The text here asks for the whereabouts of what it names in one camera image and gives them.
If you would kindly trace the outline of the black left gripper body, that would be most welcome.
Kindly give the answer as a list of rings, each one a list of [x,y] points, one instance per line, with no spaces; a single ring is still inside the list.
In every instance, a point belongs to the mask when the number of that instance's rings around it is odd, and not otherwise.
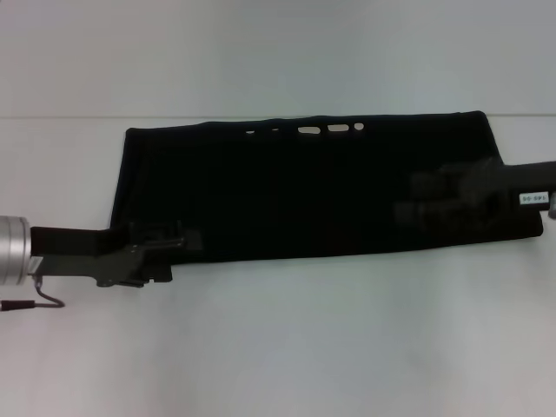
[[[39,258],[35,276],[90,277],[100,288],[141,288],[143,252],[127,228],[30,229],[31,255]]]

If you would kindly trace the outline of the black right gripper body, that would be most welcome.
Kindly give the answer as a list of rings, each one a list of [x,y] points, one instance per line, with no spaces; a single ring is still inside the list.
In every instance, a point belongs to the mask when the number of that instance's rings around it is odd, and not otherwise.
[[[500,201],[504,208],[555,213],[555,162],[505,165],[488,159],[463,177],[463,202],[473,207]]]

